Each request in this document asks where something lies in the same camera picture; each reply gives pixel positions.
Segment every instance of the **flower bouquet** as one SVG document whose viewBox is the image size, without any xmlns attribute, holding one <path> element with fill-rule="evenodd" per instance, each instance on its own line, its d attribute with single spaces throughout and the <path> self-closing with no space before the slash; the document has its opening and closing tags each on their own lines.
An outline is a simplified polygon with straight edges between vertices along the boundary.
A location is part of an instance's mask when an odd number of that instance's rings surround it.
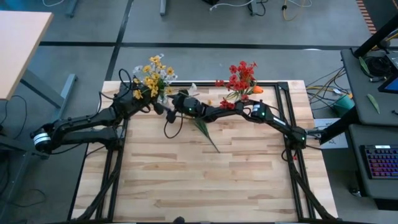
<svg viewBox="0 0 398 224">
<path fill-rule="evenodd" d="M 216 86 L 225 86 L 228 91 L 232 90 L 230 94 L 223 98 L 220 108 L 234 109 L 235 104 L 230 103 L 228 100 L 248 100 L 249 95 L 263 92 L 262 88 L 256 85 L 257 80 L 254 78 L 255 67 L 257 67 L 255 62 L 248 65 L 246 62 L 241 61 L 238 66 L 231 65 L 229 67 L 231 76 L 228 83 L 224 82 L 224 80 L 216 80 Z"/>
</svg>

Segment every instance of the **green object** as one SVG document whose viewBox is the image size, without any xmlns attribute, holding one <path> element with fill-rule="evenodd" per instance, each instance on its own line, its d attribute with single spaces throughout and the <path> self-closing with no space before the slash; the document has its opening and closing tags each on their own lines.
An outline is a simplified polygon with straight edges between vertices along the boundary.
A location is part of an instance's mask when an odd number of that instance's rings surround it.
<svg viewBox="0 0 398 224">
<path fill-rule="evenodd" d="M 368 97 L 369 100 L 371 101 L 371 103 L 372 103 L 374 109 L 376 109 L 377 113 L 380 114 L 379 104 L 377 103 L 376 99 L 375 99 L 372 95 L 370 95 L 370 94 L 367 94 L 367 97 Z"/>
<path fill-rule="evenodd" d="M 341 96 L 333 105 L 333 108 L 337 111 L 339 117 L 342 117 L 352 107 L 354 107 L 354 102 L 348 95 Z"/>
<path fill-rule="evenodd" d="M 210 138 L 206 123 L 202 119 L 195 119 L 195 120 L 193 120 L 193 123 L 199 129 L 199 131 L 202 132 L 206 136 L 207 139 L 209 139 L 209 141 L 214 146 L 214 148 L 217 150 L 217 152 L 220 153 L 216 144 L 214 144 L 213 140 L 211 140 L 211 138 Z"/>
<path fill-rule="evenodd" d="M 371 72 L 368 69 L 368 66 L 366 65 L 366 62 L 363 60 L 362 57 L 359 57 L 359 62 L 361 62 L 361 67 L 363 68 L 363 70 L 367 73 L 370 74 Z"/>
</svg>

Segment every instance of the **desk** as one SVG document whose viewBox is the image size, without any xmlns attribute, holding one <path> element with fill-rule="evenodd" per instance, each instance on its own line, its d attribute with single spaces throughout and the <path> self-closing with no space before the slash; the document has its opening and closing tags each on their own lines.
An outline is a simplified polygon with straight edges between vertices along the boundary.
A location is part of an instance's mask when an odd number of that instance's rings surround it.
<svg viewBox="0 0 398 224">
<path fill-rule="evenodd" d="M 76 75 L 69 75 L 61 94 L 27 70 L 37 46 L 53 15 L 49 12 L 0 11 L 0 100 L 10 100 L 19 82 L 56 107 L 54 119 L 61 117 Z M 32 141 L 16 141 L 0 136 L 2 151 L 9 151 L 13 160 L 7 190 L 2 198 L 11 200 L 18 190 L 28 161 L 34 152 Z M 7 215 L 7 206 L 0 202 L 0 222 Z"/>
<path fill-rule="evenodd" d="M 360 145 L 396 145 L 398 128 L 388 128 L 380 126 L 364 126 L 352 124 L 349 126 L 352 148 L 357 158 L 359 173 L 366 195 L 376 199 L 378 207 L 380 200 L 398 200 L 397 184 L 398 180 L 378 180 L 369 179 L 366 166 L 359 150 Z"/>
<path fill-rule="evenodd" d="M 383 52 L 366 54 L 367 57 L 384 55 Z M 354 57 L 351 50 L 342 50 L 341 58 L 353 93 L 355 107 L 350 109 L 339 121 L 324 129 L 326 133 L 322 135 L 321 144 L 346 131 L 350 124 L 398 126 L 398 116 L 391 113 L 392 110 L 398 110 L 395 103 L 398 101 L 398 95 L 379 92 L 377 88 L 382 82 L 369 82 L 369 77 L 362 72 L 359 60 Z M 367 94 L 371 94 L 377 100 L 380 114 L 374 109 Z"/>
<path fill-rule="evenodd" d="M 110 96 L 119 86 L 120 82 L 105 82 L 102 91 Z M 289 81 L 289 89 L 297 125 L 312 128 L 304 82 Z M 228 94 L 225 88 L 216 87 L 198 87 L 198 92 L 200 101 L 213 100 L 214 105 Z M 263 94 L 251 98 L 277 106 L 273 87 L 264 87 Z M 103 108 L 110 104 L 103 98 Z M 173 139 L 164 136 L 164 124 L 165 116 L 153 110 L 131 118 L 114 222 L 172 222 L 178 216 L 187 222 L 297 221 L 287 163 L 280 157 L 284 150 L 281 133 L 240 116 L 221 118 L 208 124 L 210 136 L 221 151 L 218 154 L 189 121 L 184 121 L 181 133 Z M 179 126 L 178 119 L 168 125 L 169 135 Z M 316 141 L 308 143 L 317 145 Z M 88 151 L 99 146 L 90 144 Z M 106 155 L 102 150 L 86 158 L 72 218 L 80 216 L 98 193 Z M 322 152 L 305 149 L 303 157 L 310 188 L 336 216 Z M 303 192 L 300 196 L 305 210 Z"/>
</svg>

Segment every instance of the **computer monitor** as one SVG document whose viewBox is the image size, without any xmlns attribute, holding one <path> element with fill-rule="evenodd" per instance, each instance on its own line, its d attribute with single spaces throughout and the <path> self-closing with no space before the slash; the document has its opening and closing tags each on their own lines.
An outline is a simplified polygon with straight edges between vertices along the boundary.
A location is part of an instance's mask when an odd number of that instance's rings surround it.
<svg viewBox="0 0 398 224">
<path fill-rule="evenodd" d="M 398 93 L 398 75 L 389 77 L 380 87 L 380 92 L 384 93 Z"/>
</svg>

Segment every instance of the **black desk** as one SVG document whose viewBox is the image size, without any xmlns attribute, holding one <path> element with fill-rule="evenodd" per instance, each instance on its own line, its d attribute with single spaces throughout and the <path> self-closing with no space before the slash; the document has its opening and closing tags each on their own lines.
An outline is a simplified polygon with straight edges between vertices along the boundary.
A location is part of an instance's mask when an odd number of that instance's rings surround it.
<svg viewBox="0 0 398 224">
<path fill-rule="evenodd" d="M 384 55 L 384 52 L 370 52 L 366 56 L 381 57 Z M 322 135 L 321 144 L 346 131 L 350 124 L 398 127 L 398 115 L 391 112 L 398 110 L 398 94 L 379 92 L 377 88 L 382 82 L 369 82 L 369 77 L 362 72 L 359 60 L 354 57 L 351 50 L 342 50 L 341 58 L 353 93 L 355 107 L 339 121 L 324 129 L 325 134 Z M 376 99 L 380 107 L 380 114 L 369 101 L 367 94 L 371 94 Z"/>
<path fill-rule="evenodd" d="M 364 187 L 363 190 L 367 196 L 375 199 L 379 209 L 393 209 L 391 205 L 386 205 L 386 203 L 391 203 L 391 200 L 398 200 L 398 179 L 369 179 L 359 146 L 396 145 L 398 144 L 398 128 L 352 124 L 349 126 L 349 135 L 351 137 L 351 146 L 358 163 L 360 178 Z"/>
</svg>

